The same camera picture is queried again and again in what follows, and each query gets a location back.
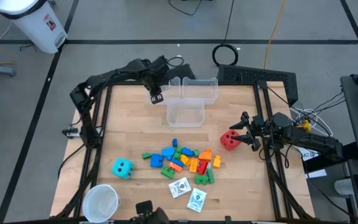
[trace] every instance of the gray floor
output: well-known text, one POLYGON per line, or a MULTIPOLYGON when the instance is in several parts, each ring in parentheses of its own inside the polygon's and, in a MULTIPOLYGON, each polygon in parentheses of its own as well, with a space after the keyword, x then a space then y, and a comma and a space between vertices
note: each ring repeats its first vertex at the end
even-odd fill
MULTIPOLYGON (((57 0, 54 8, 62 24, 73 0, 57 0)), ((197 1, 174 1, 192 11, 197 1)), ((358 25, 358 1, 347 0, 358 25)), ((280 1, 235 1, 228 39, 268 39, 277 19, 280 1)), ((76 40, 222 39, 229 17, 229 1, 203 1, 189 17, 172 9, 166 1, 85 1, 80 0, 68 32, 76 40)), ((9 24, 0 15, 0 35, 9 24)), ((26 37, 12 27, 5 40, 26 37)), ((275 39, 280 40, 357 40, 340 1, 288 0, 275 39)), ((67 140, 61 134, 74 112, 70 90, 90 75, 121 67, 134 58, 154 59, 181 55, 199 78, 215 77, 211 60, 216 44, 111 44, 65 45, 51 80, 44 108, 35 130, 6 222, 47 218, 57 184, 57 169, 67 140)), ((38 102, 53 55, 19 44, 2 45, 16 58, 17 76, 0 75, 0 204, 21 151, 35 106, 38 102)), ((235 44, 238 65, 262 68, 266 45, 235 44)), ((229 63, 230 52, 219 50, 218 60, 229 63)), ((9 60, 0 52, 0 62, 9 60)), ((300 102, 314 108, 340 92, 339 77, 358 73, 358 44, 272 45, 267 68, 295 72, 300 102)), ((354 140, 345 104, 323 111, 322 118, 343 143, 354 140)), ((342 167, 328 170, 328 177, 316 179, 342 207, 344 199, 335 195, 332 182, 342 176, 342 167)), ((310 187, 316 216, 343 221, 346 215, 335 210, 310 187)))

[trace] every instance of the transparent plastic bin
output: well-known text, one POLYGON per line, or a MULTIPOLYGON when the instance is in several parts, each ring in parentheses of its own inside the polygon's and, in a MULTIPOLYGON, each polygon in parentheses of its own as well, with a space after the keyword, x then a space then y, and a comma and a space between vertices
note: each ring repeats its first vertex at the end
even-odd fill
POLYGON ((201 99, 170 99, 167 121, 172 128, 198 128, 205 121, 204 101, 201 99))
POLYGON ((182 97, 184 99, 200 99, 206 105, 215 103, 219 96, 218 79, 192 80, 188 77, 183 78, 182 97))
MULTIPOLYGON (((161 86, 161 90, 164 100, 160 103, 157 103, 157 105, 167 105, 170 99, 180 98, 181 97, 180 78, 179 77, 172 78, 168 85, 161 86)), ((150 99, 150 93, 146 89, 145 89, 145 97, 146 97, 146 102, 152 104, 152 101, 150 99)))

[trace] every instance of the yellow cable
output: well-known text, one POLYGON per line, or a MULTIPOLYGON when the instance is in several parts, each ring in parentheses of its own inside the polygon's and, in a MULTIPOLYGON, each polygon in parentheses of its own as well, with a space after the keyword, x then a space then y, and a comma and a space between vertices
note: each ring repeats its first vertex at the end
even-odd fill
POLYGON ((280 23, 281 17, 282 17, 283 12, 284 12, 284 6, 285 6, 285 2, 286 2, 286 1, 287 1, 287 0, 283 0, 283 4, 281 5, 281 9, 280 9, 280 13, 279 13, 279 15, 278 15, 278 19, 277 19, 277 21, 276 21, 276 25, 274 26, 272 35, 270 36, 270 39, 268 40, 268 44, 267 44, 267 48, 266 48, 266 54, 265 54, 264 69, 266 69, 267 55, 269 54, 270 43, 272 42, 274 33, 276 32, 277 26, 278 26, 278 24, 280 23))

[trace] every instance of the wooden tabletop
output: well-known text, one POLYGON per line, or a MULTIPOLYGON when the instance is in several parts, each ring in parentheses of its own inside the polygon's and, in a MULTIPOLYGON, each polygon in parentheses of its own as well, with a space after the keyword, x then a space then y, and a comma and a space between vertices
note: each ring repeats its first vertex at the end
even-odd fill
MULTIPOLYGON (((286 98, 281 82, 269 82, 268 85, 282 98, 286 98)), ((144 200, 151 200, 154 208, 164 209, 171 220, 224 220, 226 215, 230 215, 233 220, 275 219, 265 162, 246 144, 240 144, 233 151, 226 151, 219 142, 228 127, 239 122, 243 111, 247 111, 250 117, 257 114, 252 86, 219 86, 219 98, 215 104, 205 106, 206 119, 200 128, 169 128, 167 106, 145 103, 144 94, 143 86, 118 85, 112 88, 98 177, 98 184, 111 185, 121 198, 121 206, 111 219, 132 218, 136 215, 135 204, 144 200), (188 171, 188 167, 176 173, 174 179, 168 179, 160 173, 159 168, 151 168, 149 160, 142 159, 144 152, 161 153, 161 149, 170 147, 173 138, 178 139, 179 146, 200 151, 211 148, 213 157, 222 157, 221 167, 214 169, 215 184, 196 185, 195 175, 188 171), (131 179, 124 180, 111 173, 117 157, 124 157, 135 164, 131 179), (168 184, 182 177, 188 178, 191 187, 207 193, 201 213, 186 207, 190 193, 172 198, 168 184)), ((266 118, 261 91, 260 96, 266 118)), ((273 114, 281 112, 290 115, 288 106, 271 91, 269 97, 273 114)), ((102 111, 103 105, 99 109, 99 123, 102 111)), ((68 140, 65 157, 81 145, 79 138, 68 140)), ((51 215, 60 212, 76 192, 84 155, 85 150, 82 150, 63 167, 51 215)), ((290 168, 285 170, 288 188, 306 212, 313 216, 300 155, 290 151, 288 158, 290 168)), ((279 188, 277 192, 281 214, 285 217, 279 188)))

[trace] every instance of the red toy block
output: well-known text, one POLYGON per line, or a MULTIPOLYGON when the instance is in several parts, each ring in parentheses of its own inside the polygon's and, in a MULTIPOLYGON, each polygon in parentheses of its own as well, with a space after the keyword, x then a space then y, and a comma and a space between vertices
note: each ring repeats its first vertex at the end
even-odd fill
POLYGON ((198 167, 197 167, 197 173, 199 173, 199 175, 204 175, 207 166, 208 166, 207 161, 199 160, 198 161, 198 167))
POLYGON ((235 130, 229 130, 228 132, 224 133, 221 137, 222 146, 228 151, 233 150, 241 143, 240 141, 231 139, 231 136, 239 136, 239 133, 237 133, 237 131, 235 130))

